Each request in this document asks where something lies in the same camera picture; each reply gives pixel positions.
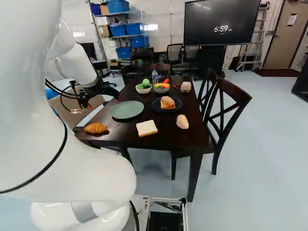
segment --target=fruit bowl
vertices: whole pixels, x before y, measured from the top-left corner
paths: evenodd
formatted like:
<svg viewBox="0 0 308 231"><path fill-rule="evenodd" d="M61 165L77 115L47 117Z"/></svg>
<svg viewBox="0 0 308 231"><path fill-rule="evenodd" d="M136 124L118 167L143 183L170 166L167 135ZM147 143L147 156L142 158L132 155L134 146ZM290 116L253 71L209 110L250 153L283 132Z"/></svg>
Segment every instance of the fruit bowl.
<svg viewBox="0 0 308 231"><path fill-rule="evenodd" d="M170 90L170 84L168 83L157 83L153 86L153 89L158 94L167 93Z"/></svg>
<svg viewBox="0 0 308 231"><path fill-rule="evenodd" d="M139 94L142 94L142 95L143 95L143 94L149 93L149 92L151 91L151 89L152 89L152 84L149 84L150 87L149 87L149 88L145 88L145 89L139 89L139 88L138 88L138 85L139 85L139 84L136 85L136 91L137 91Z"/></svg>

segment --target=tv stand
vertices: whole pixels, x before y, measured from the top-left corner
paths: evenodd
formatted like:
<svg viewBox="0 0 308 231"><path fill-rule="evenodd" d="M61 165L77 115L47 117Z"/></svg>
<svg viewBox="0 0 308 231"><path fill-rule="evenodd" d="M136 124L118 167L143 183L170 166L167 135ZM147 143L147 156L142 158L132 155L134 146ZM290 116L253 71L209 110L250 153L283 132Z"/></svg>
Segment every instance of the tv stand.
<svg viewBox="0 0 308 231"><path fill-rule="evenodd" d="M202 46L199 53L199 77L206 75L207 69L213 69L217 75L224 78L223 64L227 46Z"/></svg>

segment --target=bowl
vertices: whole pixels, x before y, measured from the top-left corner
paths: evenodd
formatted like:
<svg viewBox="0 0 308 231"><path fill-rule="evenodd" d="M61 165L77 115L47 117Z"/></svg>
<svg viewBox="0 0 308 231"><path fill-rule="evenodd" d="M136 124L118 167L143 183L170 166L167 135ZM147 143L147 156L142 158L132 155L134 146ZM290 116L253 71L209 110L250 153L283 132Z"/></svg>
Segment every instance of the bowl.
<svg viewBox="0 0 308 231"><path fill-rule="evenodd" d="M139 84L136 85L136 91L137 91L139 94L142 94L142 95L149 93L149 92L151 91L151 89L152 89L152 84L150 84L151 87L146 88L146 89L139 89L139 88L137 88L138 85L139 85Z"/></svg>
<svg viewBox="0 0 308 231"><path fill-rule="evenodd" d="M153 86L153 89L158 94L167 93L170 90L170 84L168 83L158 83Z"/></svg>

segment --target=tv screen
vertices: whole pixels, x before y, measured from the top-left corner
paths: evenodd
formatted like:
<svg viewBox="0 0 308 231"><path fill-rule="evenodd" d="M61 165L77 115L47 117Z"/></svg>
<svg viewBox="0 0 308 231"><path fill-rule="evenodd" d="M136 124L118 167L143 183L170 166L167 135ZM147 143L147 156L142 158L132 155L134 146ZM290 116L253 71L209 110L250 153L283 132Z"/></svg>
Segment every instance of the tv screen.
<svg viewBox="0 0 308 231"><path fill-rule="evenodd" d="M184 45L250 43L260 0L185 3Z"/></svg>

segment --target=bread roll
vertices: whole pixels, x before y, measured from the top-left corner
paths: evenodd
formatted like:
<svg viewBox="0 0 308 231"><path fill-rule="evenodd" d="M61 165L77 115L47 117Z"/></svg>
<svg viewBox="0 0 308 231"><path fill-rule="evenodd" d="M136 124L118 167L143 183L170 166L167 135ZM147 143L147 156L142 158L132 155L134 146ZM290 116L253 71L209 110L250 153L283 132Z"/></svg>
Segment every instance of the bread roll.
<svg viewBox="0 0 308 231"><path fill-rule="evenodd" d="M188 129L189 124L186 116L184 115L179 115L177 118L177 125L181 129Z"/></svg>
<svg viewBox="0 0 308 231"><path fill-rule="evenodd" d="M106 132L108 127L101 123L93 123L85 127L85 131L89 133L102 133Z"/></svg>
<svg viewBox="0 0 308 231"><path fill-rule="evenodd" d="M175 109L175 102L169 96L163 96L160 100L161 109Z"/></svg>
<svg viewBox="0 0 308 231"><path fill-rule="evenodd" d="M161 102L169 107L175 106L174 100L169 96L163 96Z"/></svg>

